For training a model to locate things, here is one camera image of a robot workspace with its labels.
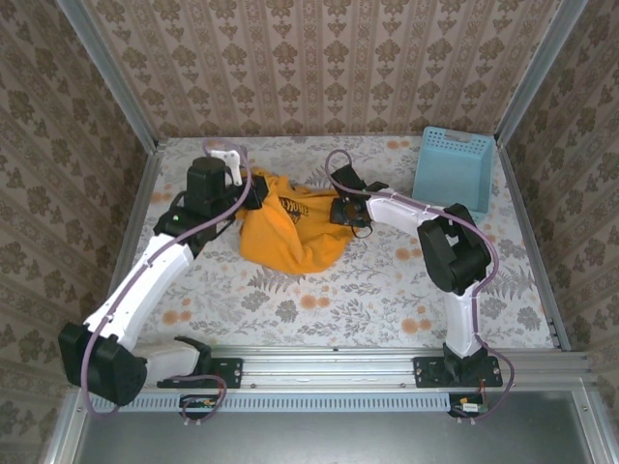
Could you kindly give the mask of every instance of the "blue plastic basket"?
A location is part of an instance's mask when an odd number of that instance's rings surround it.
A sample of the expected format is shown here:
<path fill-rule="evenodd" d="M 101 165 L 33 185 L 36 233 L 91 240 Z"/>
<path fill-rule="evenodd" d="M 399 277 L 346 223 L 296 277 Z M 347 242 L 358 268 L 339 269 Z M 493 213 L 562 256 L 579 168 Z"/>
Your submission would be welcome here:
<path fill-rule="evenodd" d="M 493 153 L 492 137 L 427 127 L 413 199 L 437 206 L 461 203 L 481 221 L 490 207 Z"/>

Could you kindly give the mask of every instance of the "yellow cloth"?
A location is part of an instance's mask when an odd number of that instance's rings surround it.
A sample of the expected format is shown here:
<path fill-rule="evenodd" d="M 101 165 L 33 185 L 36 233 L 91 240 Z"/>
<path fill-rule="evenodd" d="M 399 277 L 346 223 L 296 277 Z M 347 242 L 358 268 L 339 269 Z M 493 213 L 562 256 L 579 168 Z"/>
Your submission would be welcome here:
<path fill-rule="evenodd" d="M 241 256 L 288 274 L 319 273 L 343 254 L 353 238 L 350 227 L 329 221 L 334 190 L 290 186 L 285 176 L 261 168 L 269 194 L 259 210 L 243 210 Z"/>

